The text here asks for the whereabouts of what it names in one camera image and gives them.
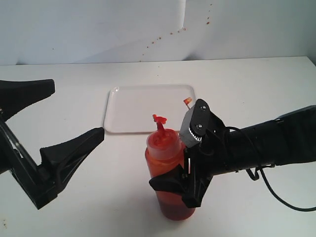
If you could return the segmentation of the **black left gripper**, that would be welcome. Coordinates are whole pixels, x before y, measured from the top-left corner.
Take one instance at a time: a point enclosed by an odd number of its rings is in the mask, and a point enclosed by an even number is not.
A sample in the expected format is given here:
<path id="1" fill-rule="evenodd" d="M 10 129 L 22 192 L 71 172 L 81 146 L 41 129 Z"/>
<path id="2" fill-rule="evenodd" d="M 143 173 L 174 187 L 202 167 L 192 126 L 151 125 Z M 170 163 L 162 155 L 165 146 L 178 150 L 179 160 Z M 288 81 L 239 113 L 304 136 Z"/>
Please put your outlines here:
<path id="1" fill-rule="evenodd" d="M 53 79 L 0 81 L 0 172 L 9 171 L 37 209 L 58 197 L 87 158 L 104 141 L 105 130 L 94 128 L 54 146 L 40 149 L 43 181 L 38 166 L 5 123 L 29 105 L 55 93 Z"/>

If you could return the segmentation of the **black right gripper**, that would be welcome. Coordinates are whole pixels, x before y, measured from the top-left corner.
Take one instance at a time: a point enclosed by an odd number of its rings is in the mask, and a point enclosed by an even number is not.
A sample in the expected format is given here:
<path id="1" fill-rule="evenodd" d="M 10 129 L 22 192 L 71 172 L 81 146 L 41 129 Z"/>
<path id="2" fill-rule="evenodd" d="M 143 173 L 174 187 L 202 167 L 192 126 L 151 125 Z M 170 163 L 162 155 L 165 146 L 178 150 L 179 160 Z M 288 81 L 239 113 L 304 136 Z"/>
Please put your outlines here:
<path id="1" fill-rule="evenodd" d="M 232 159 L 227 148 L 228 129 L 222 122 L 203 125 L 202 135 L 196 135 L 187 125 L 181 127 L 181 140 L 186 145 L 185 159 L 191 162 L 190 174 L 178 165 L 153 177 L 149 185 L 155 191 L 182 196 L 188 208 L 200 207 L 213 176 L 232 171 Z"/>

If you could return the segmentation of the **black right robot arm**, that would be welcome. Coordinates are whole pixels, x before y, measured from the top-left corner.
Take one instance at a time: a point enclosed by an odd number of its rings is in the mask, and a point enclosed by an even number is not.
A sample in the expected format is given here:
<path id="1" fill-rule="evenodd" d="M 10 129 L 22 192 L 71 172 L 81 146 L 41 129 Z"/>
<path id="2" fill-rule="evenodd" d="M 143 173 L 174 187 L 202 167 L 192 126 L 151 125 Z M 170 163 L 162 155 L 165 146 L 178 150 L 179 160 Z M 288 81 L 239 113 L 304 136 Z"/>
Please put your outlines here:
<path id="1" fill-rule="evenodd" d="M 180 139 L 184 165 L 152 178 L 155 191 L 181 196 L 188 208 L 200 207 L 216 175 L 245 170 L 256 181 L 264 168 L 314 162 L 316 108 L 311 105 L 246 128 L 226 126 L 198 99 L 186 112 Z"/>

